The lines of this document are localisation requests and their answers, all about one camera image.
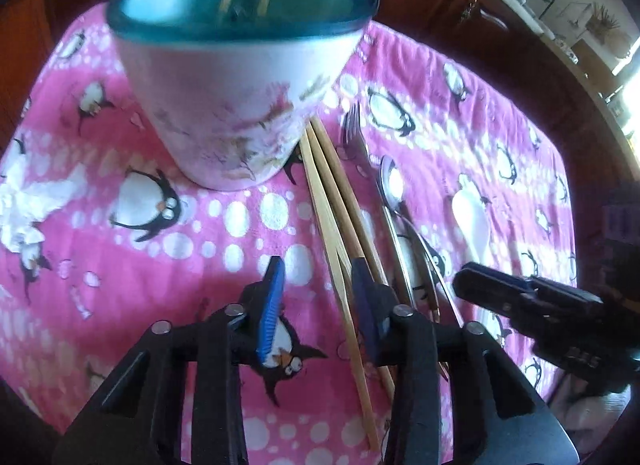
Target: cabinet handle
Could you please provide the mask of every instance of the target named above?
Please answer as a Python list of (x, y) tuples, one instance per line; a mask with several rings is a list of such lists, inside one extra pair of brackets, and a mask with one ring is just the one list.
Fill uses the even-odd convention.
[(476, 9), (477, 6), (478, 6), (478, 0), (473, 0), (472, 2), (467, 4), (466, 8), (462, 11), (462, 14), (460, 15), (458, 24), (462, 24), (463, 22), (468, 21), (471, 18), (471, 13), (473, 12), (473, 10)]

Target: crumpled paper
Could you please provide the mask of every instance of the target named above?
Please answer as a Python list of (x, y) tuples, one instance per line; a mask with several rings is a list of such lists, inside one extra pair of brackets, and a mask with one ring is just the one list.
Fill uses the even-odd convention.
[(78, 164), (67, 179), (31, 183), (24, 188), (27, 164), (27, 156), (19, 156), (0, 185), (0, 241), (14, 254), (23, 245), (43, 242), (44, 235), (34, 223), (42, 223), (86, 186), (84, 165)]

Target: tablecloth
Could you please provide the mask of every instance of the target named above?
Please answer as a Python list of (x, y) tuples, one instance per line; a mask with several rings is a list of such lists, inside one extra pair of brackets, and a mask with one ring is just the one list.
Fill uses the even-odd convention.
[[(319, 116), (336, 144), (344, 113), (362, 106), (372, 161), (401, 167), (410, 211), (450, 282), (468, 259), (450, 207), (469, 188), (492, 232), (489, 264), (515, 275), (575, 283), (574, 231), (561, 156), (507, 98), (428, 46), (377, 23), (367, 29)], [(262, 185), (199, 188), (165, 151), (132, 95), (104, 6), (81, 15), (39, 75), (0, 175), (21, 156), (25, 184), (78, 165), (83, 185), (37, 228), (20, 254), (0, 249), (0, 374), (64, 431), (103, 377), (152, 323), (191, 323), (286, 264), (280, 339), (271, 368), (243, 368), (242, 413), (252, 464), (373, 464), (299, 153)], [(390, 268), (373, 182), (344, 162), (370, 233)], [(424, 306), (424, 292), (414, 282)], [(475, 308), (460, 303), (466, 319)], [(492, 333), (541, 395), (553, 366), (494, 317)], [(295, 366), (286, 368), (293, 358)], [(381, 437), (390, 405), (374, 370), (369, 389)], [(183, 457), (190, 451), (185, 399)], [(450, 395), (442, 383), (443, 458), (451, 453)]]

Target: table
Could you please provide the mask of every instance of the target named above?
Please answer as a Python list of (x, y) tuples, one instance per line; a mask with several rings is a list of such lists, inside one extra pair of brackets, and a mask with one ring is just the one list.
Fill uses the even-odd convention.
[[(508, 99), (443, 55), (376, 23), (319, 108), (335, 143), (355, 99), (372, 161), (390, 154), (402, 168), (408, 207), (449, 282), (468, 260), (450, 198), (467, 187), (490, 217), (492, 267), (575, 283), (562, 159)], [(260, 279), (270, 255), (281, 255), (287, 282), (280, 336), (292, 346), (289, 353), (301, 355), (302, 368), (264, 377), (242, 369), (251, 463), (377, 463), (379, 455), (367, 450), (296, 153), (271, 180), (236, 193), (187, 180), (129, 89), (102, 5), (69, 27), (24, 115), (0, 174), (26, 156), (26, 184), (64, 178), (77, 164), (87, 176), (75, 198), (38, 226), (42, 244), (24, 246), (20, 254), (0, 249), (0, 374), (37, 415), (64, 431), (152, 323), (206, 317)], [(390, 268), (373, 183), (352, 162), (344, 166)], [(421, 283), (413, 285), (418, 304), (426, 306)], [(466, 319), (476, 317), (471, 305), (459, 306)], [(498, 317), (489, 329), (548, 395), (554, 368), (531, 355), (530, 340)], [(370, 365), (367, 376), (382, 435), (390, 405)], [(185, 399), (185, 459), (192, 386)], [(452, 435), (444, 382), (442, 414), (446, 458)]]

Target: silver bolt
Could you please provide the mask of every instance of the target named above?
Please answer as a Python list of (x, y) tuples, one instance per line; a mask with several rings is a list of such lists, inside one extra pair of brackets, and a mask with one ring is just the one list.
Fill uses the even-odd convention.
[(414, 314), (414, 309), (406, 304), (396, 304), (394, 306), (394, 315), (396, 317), (411, 317)]
[(479, 322), (473, 321), (466, 325), (466, 330), (474, 335), (482, 335), (484, 333), (484, 326)]
[(151, 331), (156, 335), (164, 335), (165, 333), (169, 333), (171, 331), (171, 323), (168, 320), (159, 320), (154, 322), (154, 325), (151, 326)]
[(242, 307), (242, 304), (227, 304), (225, 313), (229, 315), (229, 317), (237, 317), (238, 315), (242, 315), (244, 313), (244, 308)]

